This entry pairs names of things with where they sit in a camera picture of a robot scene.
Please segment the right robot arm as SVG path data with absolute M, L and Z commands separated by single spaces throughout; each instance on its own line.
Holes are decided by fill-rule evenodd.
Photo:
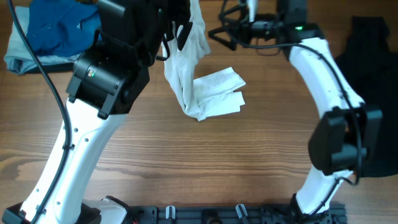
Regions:
M 378 108 L 367 106 L 350 87 L 335 63 L 328 41 L 316 23 L 307 20 L 305 1 L 278 1 L 275 14 L 260 14 L 257 1 L 222 5 L 221 27 L 209 31 L 231 50 L 252 47 L 252 39 L 263 39 L 264 48 L 275 48 L 299 72 L 317 106 L 319 122 L 308 142 L 312 168 L 303 187 L 292 196 L 291 223 L 331 220 L 330 201 L 346 182 L 358 185 L 364 166 L 373 156 L 382 120 Z

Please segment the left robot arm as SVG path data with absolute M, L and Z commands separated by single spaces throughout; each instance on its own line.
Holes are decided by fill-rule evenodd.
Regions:
M 68 99 L 58 105 L 63 124 L 29 197 L 4 211 L 4 223 L 132 223 L 130 208 L 107 196 L 84 194 L 107 142 L 149 82 L 159 48 L 191 31 L 190 1 L 97 3 L 101 25 L 93 45 L 75 61 Z

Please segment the white t-shirt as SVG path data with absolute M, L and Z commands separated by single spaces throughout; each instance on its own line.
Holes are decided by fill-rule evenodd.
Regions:
M 211 116 L 238 113 L 245 104 L 243 94 L 238 91 L 246 82 L 231 68 L 195 78 L 195 67 L 199 59 L 210 53 L 205 37 L 203 20 L 198 0 L 190 1 L 192 30 L 182 50 L 177 39 L 162 44 L 162 53 L 170 57 L 164 62 L 164 74 L 183 112 L 202 121 Z

